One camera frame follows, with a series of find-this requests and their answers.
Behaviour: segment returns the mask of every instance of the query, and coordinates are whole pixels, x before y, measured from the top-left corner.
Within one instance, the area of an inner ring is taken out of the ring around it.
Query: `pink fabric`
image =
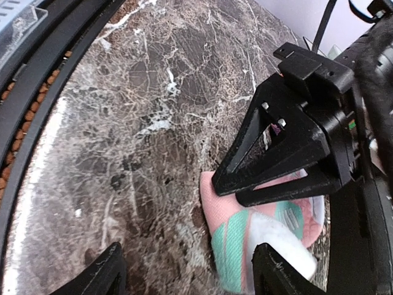
[[[202,172],[200,179],[202,206],[211,235],[213,235],[222,223],[227,222],[231,216],[245,209],[245,207],[241,206],[237,202],[235,194],[230,194],[225,197],[218,197],[216,195],[211,181],[213,174],[213,171]],[[297,172],[294,175],[284,176],[265,183],[255,189],[274,186],[276,184],[288,182],[304,176],[304,174]],[[312,208],[310,198],[293,200],[291,202],[298,205],[303,213],[305,225],[303,228],[302,243],[305,247],[310,247],[321,234],[323,224],[319,224],[314,219],[314,208]],[[250,210],[255,210],[268,216],[274,216],[276,203],[253,206]]]

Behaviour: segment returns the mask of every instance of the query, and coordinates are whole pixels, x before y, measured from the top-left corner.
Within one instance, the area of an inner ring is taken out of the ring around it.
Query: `black 3d-printed bracket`
[[[122,247],[113,243],[80,275],[51,295],[124,295],[125,282]]]
[[[289,43],[274,55],[282,59],[283,77],[274,74],[257,87],[212,178],[217,195],[236,193],[246,207],[334,193],[352,179],[357,166],[354,112],[342,99],[352,95],[352,70]],[[308,176],[255,189],[301,169]]]

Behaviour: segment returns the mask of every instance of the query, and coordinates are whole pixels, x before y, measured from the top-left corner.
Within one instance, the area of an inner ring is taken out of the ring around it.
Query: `black fabric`
[[[359,84],[376,140],[378,155],[393,194],[393,120],[389,114],[393,107],[393,73],[381,74],[378,61],[381,54],[393,42],[393,15],[385,17],[369,32],[364,51],[355,66],[355,77]]]

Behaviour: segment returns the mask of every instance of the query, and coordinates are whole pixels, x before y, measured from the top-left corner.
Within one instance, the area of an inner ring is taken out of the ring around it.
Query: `black rim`
[[[56,27],[62,19],[65,18],[75,7],[81,2],[81,0],[70,0],[70,1],[53,1],[43,9],[48,11],[47,18],[34,30],[33,34],[30,34],[20,44],[18,50],[9,57],[6,64],[0,68],[0,90],[4,89],[6,83],[11,80],[12,75],[17,71],[18,67],[23,61],[32,55],[34,48],[37,47],[47,35]]]
[[[124,0],[85,0],[79,4],[75,10],[58,25],[31,58],[31,62],[33,63],[34,58],[39,58],[44,53],[45,58],[43,60],[47,61],[47,64],[41,64],[38,68],[34,68],[33,66],[29,66],[29,68],[26,67],[22,75],[27,76],[29,82],[26,83],[26,80],[21,78],[23,85],[17,85],[16,83],[8,99],[0,107],[0,118],[2,118],[0,120],[1,137],[6,139],[0,142],[0,161],[3,162],[21,118],[24,116],[35,93],[38,91],[53,66],[58,62],[59,58],[62,58],[65,50],[70,48],[72,44],[75,44],[72,50],[72,56],[61,68],[58,77],[50,87],[45,96],[45,100],[34,116],[21,148],[18,151],[4,191],[0,207],[0,246],[2,251],[0,260],[0,282],[2,281],[2,272],[4,270],[7,236],[12,213],[14,211],[14,204],[21,181],[25,174],[25,168],[29,164],[34,146],[41,135],[42,127],[58,95],[62,91],[73,70],[78,65],[80,59],[123,2]],[[56,50],[53,49],[53,42],[50,42],[50,38],[56,41]]]

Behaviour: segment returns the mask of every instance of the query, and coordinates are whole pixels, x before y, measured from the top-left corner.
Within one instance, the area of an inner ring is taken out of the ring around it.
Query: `screw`
[[[284,128],[285,125],[287,125],[287,122],[285,122],[284,119],[279,119],[279,120],[278,120],[278,125],[280,125],[282,128]]]

